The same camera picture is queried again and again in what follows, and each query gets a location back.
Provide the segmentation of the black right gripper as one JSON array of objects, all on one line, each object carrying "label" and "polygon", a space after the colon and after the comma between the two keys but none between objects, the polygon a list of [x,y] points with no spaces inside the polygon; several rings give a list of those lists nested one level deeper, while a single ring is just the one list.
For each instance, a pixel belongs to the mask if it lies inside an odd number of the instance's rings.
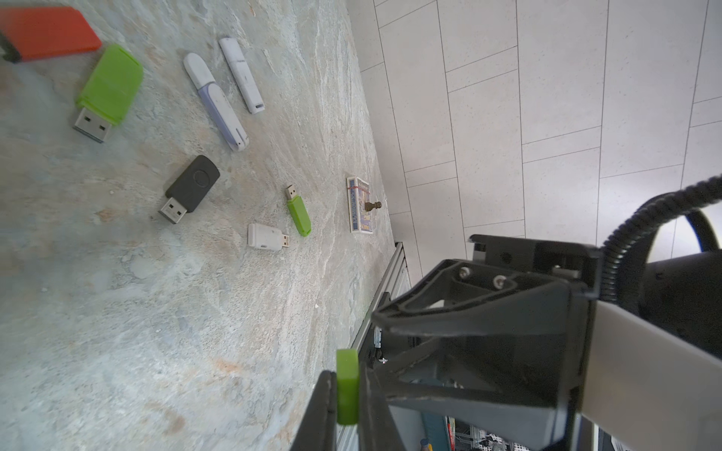
[{"label": "black right gripper", "polygon": [[470,241],[475,263],[446,259],[372,314],[392,334],[444,337],[376,370],[402,382],[389,407],[448,416],[530,450],[576,449],[600,251],[481,234]]}]

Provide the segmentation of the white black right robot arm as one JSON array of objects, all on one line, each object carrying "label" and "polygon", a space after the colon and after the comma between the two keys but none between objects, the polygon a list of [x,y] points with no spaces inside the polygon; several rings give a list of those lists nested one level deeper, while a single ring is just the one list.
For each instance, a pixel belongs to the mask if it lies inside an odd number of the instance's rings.
[{"label": "white black right robot arm", "polygon": [[531,450],[583,421],[631,450],[721,447],[720,177],[658,195],[604,245],[476,234],[373,323],[417,346],[359,376],[359,442],[393,449],[398,406]]}]

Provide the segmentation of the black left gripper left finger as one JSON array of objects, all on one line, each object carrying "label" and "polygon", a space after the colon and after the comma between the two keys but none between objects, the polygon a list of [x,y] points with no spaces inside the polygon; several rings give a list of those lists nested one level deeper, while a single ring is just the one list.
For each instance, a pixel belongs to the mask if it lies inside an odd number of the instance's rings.
[{"label": "black left gripper left finger", "polygon": [[291,451],[337,450],[337,374],[321,372],[314,386]]}]

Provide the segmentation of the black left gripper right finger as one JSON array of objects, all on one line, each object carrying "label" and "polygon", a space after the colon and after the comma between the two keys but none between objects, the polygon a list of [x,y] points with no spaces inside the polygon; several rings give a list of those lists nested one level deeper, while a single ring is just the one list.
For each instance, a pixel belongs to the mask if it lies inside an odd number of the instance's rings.
[{"label": "black left gripper right finger", "polygon": [[358,444],[360,450],[404,450],[389,408],[389,400],[400,397],[402,382],[367,365],[359,367]]}]

